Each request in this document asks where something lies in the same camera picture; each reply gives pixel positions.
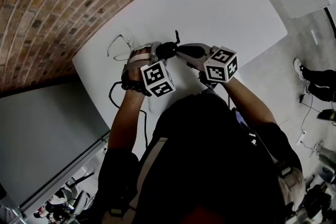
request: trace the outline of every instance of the leg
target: leg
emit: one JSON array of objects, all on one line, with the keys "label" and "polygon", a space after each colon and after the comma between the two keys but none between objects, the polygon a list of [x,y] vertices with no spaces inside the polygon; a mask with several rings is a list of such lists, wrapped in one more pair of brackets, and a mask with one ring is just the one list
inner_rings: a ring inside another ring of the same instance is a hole
[{"label": "leg", "polygon": [[310,82],[321,86],[330,87],[336,90],[336,71],[311,71],[308,68],[303,68],[302,76]]},{"label": "leg", "polygon": [[336,93],[334,90],[330,88],[319,88],[315,84],[311,84],[308,87],[308,91],[322,101],[325,102],[336,101],[334,100],[334,98],[336,99]]},{"label": "leg", "polygon": [[300,60],[294,60],[294,69],[298,73],[301,80],[309,80],[310,82],[321,86],[330,87],[336,90],[336,72],[333,70],[311,71],[304,67]]}]

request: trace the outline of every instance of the shoe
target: shoe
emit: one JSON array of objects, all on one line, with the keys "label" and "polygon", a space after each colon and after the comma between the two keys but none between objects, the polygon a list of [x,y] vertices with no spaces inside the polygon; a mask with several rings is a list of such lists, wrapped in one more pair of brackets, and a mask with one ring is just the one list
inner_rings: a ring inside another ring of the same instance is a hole
[{"label": "shoe", "polygon": [[310,92],[308,90],[309,85],[310,85],[310,81],[307,81],[306,86],[305,86],[305,88],[303,90],[304,94],[310,94]]},{"label": "shoe", "polygon": [[296,73],[299,75],[300,80],[305,80],[302,71],[305,67],[301,64],[300,60],[298,58],[295,58],[294,60],[294,69]]}]

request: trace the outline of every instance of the wrist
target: wrist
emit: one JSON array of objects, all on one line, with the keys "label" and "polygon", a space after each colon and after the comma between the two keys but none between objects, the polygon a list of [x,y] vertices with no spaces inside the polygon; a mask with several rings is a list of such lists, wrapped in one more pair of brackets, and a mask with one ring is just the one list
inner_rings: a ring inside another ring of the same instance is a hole
[{"label": "wrist", "polygon": [[237,83],[237,81],[238,80],[233,77],[229,82],[221,82],[221,84],[224,86],[224,88],[232,87],[233,85],[235,85]]},{"label": "wrist", "polygon": [[126,102],[128,105],[133,107],[141,107],[143,100],[145,98],[145,95],[143,95],[141,92],[137,92],[134,90],[127,90],[124,97],[124,102]]}]

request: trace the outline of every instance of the gray wall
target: gray wall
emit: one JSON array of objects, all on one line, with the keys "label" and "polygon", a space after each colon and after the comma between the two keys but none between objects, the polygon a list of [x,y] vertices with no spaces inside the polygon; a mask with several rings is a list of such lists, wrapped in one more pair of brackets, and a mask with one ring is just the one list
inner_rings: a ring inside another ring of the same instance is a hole
[{"label": "gray wall", "polygon": [[0,182],[21,205],[109,130],[81,82],[0,99]]}]

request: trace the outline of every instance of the brick ceiling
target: brick ceiling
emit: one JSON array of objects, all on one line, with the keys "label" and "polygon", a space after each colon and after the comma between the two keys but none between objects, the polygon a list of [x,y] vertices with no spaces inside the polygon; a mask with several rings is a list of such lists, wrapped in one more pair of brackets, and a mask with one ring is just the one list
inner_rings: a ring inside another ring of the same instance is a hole
[{"label": "brick ceiling", "polygon": [[76,74],[71,59],[133,0],[0,0],[0,96]]}]

